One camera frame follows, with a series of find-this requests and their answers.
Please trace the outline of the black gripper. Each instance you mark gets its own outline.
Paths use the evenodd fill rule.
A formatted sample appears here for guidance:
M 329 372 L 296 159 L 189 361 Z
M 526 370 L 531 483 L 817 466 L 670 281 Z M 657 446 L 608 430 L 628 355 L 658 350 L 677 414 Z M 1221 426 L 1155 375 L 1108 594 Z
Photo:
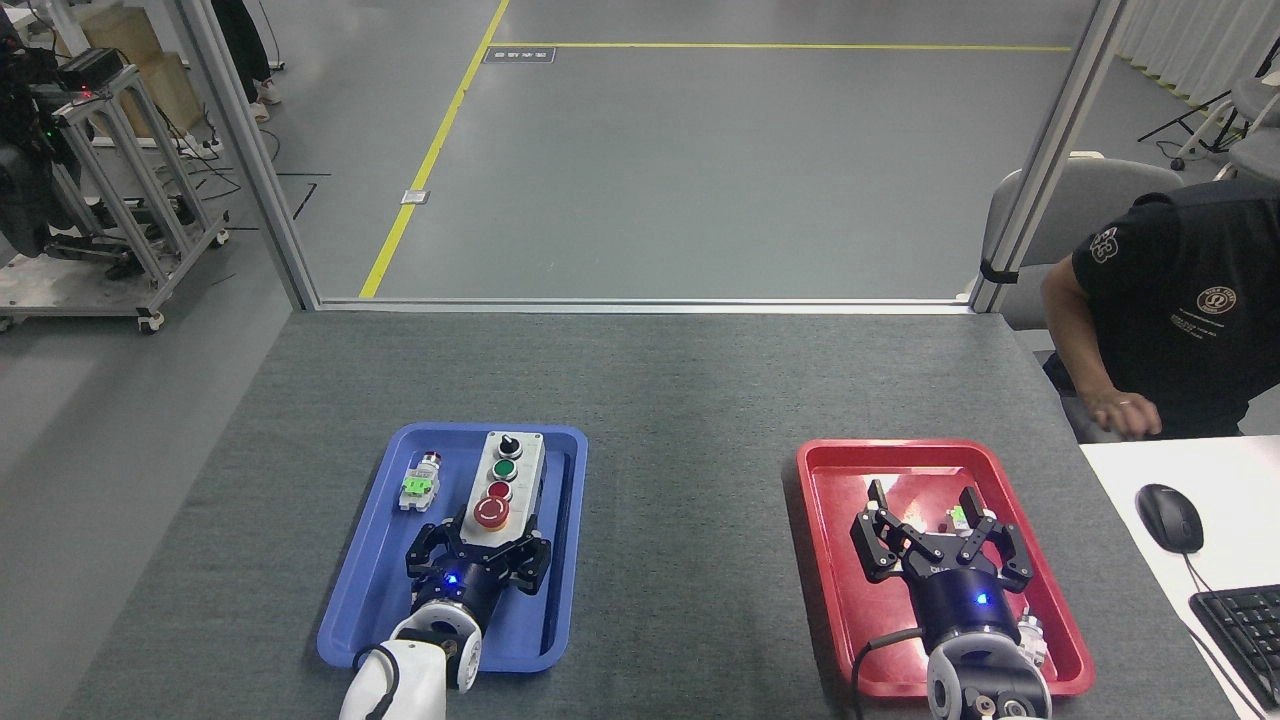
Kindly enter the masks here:
M 1000 521 L 982 503 L 977 488 L 965 487 L 957 500 L 972 532 L 956 552 L 956 560 L 966 568 L 936 571 L 928 568 L 932 547 L 919 530 L 888 510 L 879 480 L 870 482 L 865 507 L 858 512 L 849 532 L 863 574 L 872 584 L 904 574 L 925 653 L 955 635 L 973 632 L 995 632 L 1015 642 L 1021 639 L 1005 591 L 1023 592 L 1034 578 L 1034 568 L 1018 525 Z M 989 568 L 980 565 L 982 548 L 988 542 L 998 551 L 998 569 L 988 560 Z M 927 568 L 924 571 L 908 566 L 913 556 L 920 568 Z
M 465 552 L 462 521 L 445 519 L 421 527 L 404 555 L 407 577 L 413 577 L 413 609 L 433 601 L 462 606 L 481 632 L 486 632 L 507 585 L 538 594 L 550 566 L 552 542 L 521 537 L 507 550 L 479 547 Z

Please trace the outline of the person's right hand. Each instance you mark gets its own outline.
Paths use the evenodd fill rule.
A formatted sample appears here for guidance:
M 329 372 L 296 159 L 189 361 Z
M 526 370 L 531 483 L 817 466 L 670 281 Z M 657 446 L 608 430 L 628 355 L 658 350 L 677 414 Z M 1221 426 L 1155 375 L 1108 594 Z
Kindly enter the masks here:
M 1123 439 L 1144 439 L 1164 433 L 1158 409 L 1142 395 L 1105 388 L 1082 392 L 1080 401 L 1094 425 Z

